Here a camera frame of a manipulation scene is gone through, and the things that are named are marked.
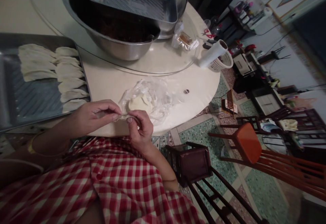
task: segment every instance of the cloth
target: cloth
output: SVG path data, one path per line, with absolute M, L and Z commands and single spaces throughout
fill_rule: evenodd
M 106 223 L 203 223 L 192 202 L 165 191 L 128 139 L 79 143 L 61 167 L 0 191 L 2 223 L 74 223 L 96 198 Z

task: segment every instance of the electrical cord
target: electrical cord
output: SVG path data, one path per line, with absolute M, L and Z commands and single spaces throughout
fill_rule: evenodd
M 277 24 L 276 26 L 270 28 L 270 29 L 269 29 L 268 31 L 266 31 L 265 33 L 263 33 L 263 34 L 257 34 L 257 33 L 256 33 L 256 35 L 257 35 L 257 36 L 263 36 L 263 35 L 265 35 L 266 33 L 270 32 L 271 30 L 273 30 L 275 27 L 279 26 L 279 25 L 282 24 L 283 22 L 287 21 L 288 19 L 291 19 L 293 16 L 295 16 L 295 13 L 292 14 L 289 18 L 287 18 L 287 19 L 283 20 L 282 22 L 280 22 L 279 24 Z

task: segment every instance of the raw dumpling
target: raw dumpling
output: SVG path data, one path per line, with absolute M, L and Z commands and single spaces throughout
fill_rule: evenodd
M 83 91 L 82 89 L 73 89 L 70 91 L 67 91 L 63 94 L 61 94 L 61 99 L 60 101 L 62 103 L 67 102 L 69 100 L 75 99 L 75 98 L 83 98 L 83 97 L 88 97 L 89 93 Z
M 55 73 L 57 74 L 66 74 L 74 71 L 82 71 L 83 69 L 75 63 L 65 63 L 61 62 L 55 68 Z
M 55 58 L 41 51 L 22 49 L 18 51 L 21 63 L 29 63 L 31 61 L 47 61 L 53 63 Z
M 53 63 L 54 64 L 59 64 L 61 62 L 65 62 L 65 63 L 76 63 L 78 65 L 80 64 L 80 62 L 76 58 L 73 58 L 73 57 L 59 57 Z
M 58 88 L 61 93 L 65 93 L 72 89 L 78 88 L 84 84 L 86 84 L 86 82 L 83 80 L 80 80 L 78 78 L 69 78 L 65 79 L 62 83 L 60 83 Z
M 63 82 L 66 79 L 69 78 L 82 78 L 84 77 L 84 73 L 81 71 L 73 71 L 73 72 L 65 72 L 57 73 L 58 75 L 58 82 Z
M 76 49 L 68 48 L 68 47 L 60 47 L 55 50 L 55 53 L 58 56 L 70 56 L 77 57 L 79 56 L 78 51 Z
M 21 72 L 23 74 L 34 70 L 55 70 L 56 66 L 53 63 L 41 60 L 31 60 L 21 64 Z
M 153 111 L 153 105 L 148 101 L 145 95 L 132 98 L 128 104 L 129 110 L 145 110 L 147 114 Z
M 76 110 L 85 103 L 87 103 L 87 102 L 83 99 L 70 100 L 69 102 L 67 102 L 63 105 L 62 113 L 68 113 L 70 111 Z
M 46 49 L 45 47 L 42 47 L 42 46 L 39 46 L 39 45 L 36 45 L 36 44 L 32 44 L 32 43 L 31 44 L 26 44 L 26 45 L 20 46 L 18 48 L 19 51 L 26 50 L 26 49 L 39 51 L 39 52 L 48 54 L 48 55 L 50 55 L 50 56 L 52 56 L 54 58 L 57 56 L 54 52 Z
M 57 75 L 49 70 L 35 70 L 24 74 L 24 81 L 33 81 L 46 78 L 57 78 Z

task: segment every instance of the bottle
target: bottle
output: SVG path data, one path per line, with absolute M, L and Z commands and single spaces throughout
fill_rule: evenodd
M 234 48 L 229 49 L 229 52 L 231 55 L 236 55 L 241 51 L 243 44 L 240 44 L 238 46 L 235 46 Z

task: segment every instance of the dumpling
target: dumpling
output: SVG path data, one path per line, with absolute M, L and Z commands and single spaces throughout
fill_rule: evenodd
M 22 49 L 18 51 L 18 56 L 21 63 L 29 63 L 34 60 L 47 61 L 53 63 L 55 58 L 41 51 Z
M 74 72 L 74 71 L 82 71 L 83 69 L 75 64 L 75 63 L 65 63 L 65 62 L 61 62 L 57 65 L 57 67 L 55 68 L 55 72 L 57 74 L 65 74 L 65 73 L 70 73 L 70 72 Z
M 36 45 L 36 44 L 32 44 L 32 43 L 20 46 L 18 48 L 18 51 L 22 51 L 22 50 L 26 50 L 26 49 L 39 51 L 39 52 L 48 54 L 48 55 L 50 55 L 50 56 L 52 56 L 54 58 L 57 56 L 54 52 L 46 49 L 45 47 L 42 47 L 42 46 L 39 46 L 39 45 Z
M 65 93 L 69 90 L 78 88 L 84 84 L 86 84 L 86 82 L 83 80 L 80 80 L 78 78 L 69 78 L 65 79 L 62 83 L 60 83 L 58 88 L 61 93 Z
M 21 72 L 23 74 L 34 70 L 55 70 L 56 66 L 53 63 L 41 60 L 31 60 L 21 64 Z
M 68 113 L 70 111 L 76 110 L 85 103 L 87 103 L 87 102 L 83 99 L 70 100 L 69 102 L 65 103 L 62 106 L 62 113 Z
M 72 72 L 65 72 L 57 73 L 58 75 L 58 82 L 63 82 L 66 79 L 69 78 L 82 78 L 84 77 L 84 73 L 78 70 L 74 70 Z
M 82 89 L 73 89 L 70 91 L 67 91 L 63 94 L 61 94 L 61 99 L 60 101 L 62 103 L 67 102 L 69 100 L 75 99 L 75 98 L 83 98 L 83 97 L 88 97 L 89 93 L 83 91 Z
M 24 81 L 33 81 L 46 78 L 57 78 L 57 75 L 49 70 L 35 70 L 26 72 L 23 77 Z
M 68 47 L 60 47 L 55 50 L 55 53 L 58 56 L 70 56 L 70 57 L 77 57 L 79 53 L 76 49 L 68 48 Z
M 59 57 L 53 63 L 54 64 L 59 64 L 61 62 L 65 62 L 65 63 L 76 63 L 78 65 L 80 64 L 80 62 L 76 58 L 73 58 L 73 57 Z

